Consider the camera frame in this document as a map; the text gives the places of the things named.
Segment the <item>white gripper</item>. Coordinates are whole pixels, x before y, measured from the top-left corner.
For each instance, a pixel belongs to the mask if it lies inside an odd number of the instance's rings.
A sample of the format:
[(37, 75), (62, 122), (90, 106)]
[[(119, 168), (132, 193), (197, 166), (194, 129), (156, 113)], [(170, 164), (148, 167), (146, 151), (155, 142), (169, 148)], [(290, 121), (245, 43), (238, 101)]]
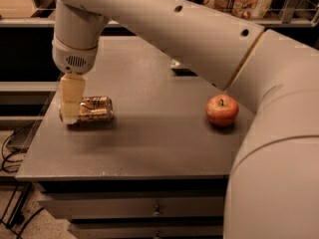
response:
[(82, 75), (93, 69), (98, 48), (78, 50), (66, 46), (57, 38), (53, 39), (52, 46), (52, 56), (56, 67), (66, 73), (61, 78), (60, 85), (61, 119), (65, 124), (74, 124), (78, 120), (80, 102), (86, 85)]

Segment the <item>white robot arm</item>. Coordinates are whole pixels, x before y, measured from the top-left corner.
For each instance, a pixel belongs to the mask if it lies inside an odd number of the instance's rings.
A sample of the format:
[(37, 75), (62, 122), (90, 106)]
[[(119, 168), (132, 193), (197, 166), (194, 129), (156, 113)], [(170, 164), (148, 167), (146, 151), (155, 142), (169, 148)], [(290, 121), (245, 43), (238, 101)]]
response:
[(76, 122), (84, 74), (115, 20), (256, 114), (232, 165), (223, 239), (319, 239), (319, 53), (186, 0), (57, 0), (61, 114)]

